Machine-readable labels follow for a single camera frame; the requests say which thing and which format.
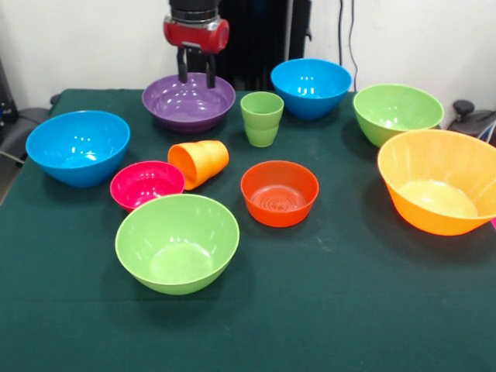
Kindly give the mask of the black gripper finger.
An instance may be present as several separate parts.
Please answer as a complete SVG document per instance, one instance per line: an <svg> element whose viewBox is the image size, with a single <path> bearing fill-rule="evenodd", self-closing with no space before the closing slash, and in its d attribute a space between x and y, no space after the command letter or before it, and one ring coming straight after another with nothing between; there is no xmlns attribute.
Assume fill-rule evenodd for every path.
<svg viewBox="0 0 496 372"><path fill-rule="evenodd" d="M184 47L178 47L176 59L178 79L182 84L186 84L188 82L187 49Z"/></svg>
<svg viewBox="0 0 496 372"><path fill-rule="evenodd" d="M216 65L215 65L215 55L206 53L206 84L209 89L215 88L216 79Z"/></svg>

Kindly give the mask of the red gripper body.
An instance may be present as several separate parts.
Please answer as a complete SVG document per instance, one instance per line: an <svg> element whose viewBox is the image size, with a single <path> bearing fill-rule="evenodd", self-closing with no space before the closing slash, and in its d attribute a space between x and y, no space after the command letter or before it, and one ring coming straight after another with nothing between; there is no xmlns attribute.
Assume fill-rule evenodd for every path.
<svg viewBox="0 0 496 372"><path fill-rule="evenodd" d="M229 40L229 23L219 17L209 23L182 23L166 16L163 29L170 45L192 47L203 53L218 54Z"/></svg>

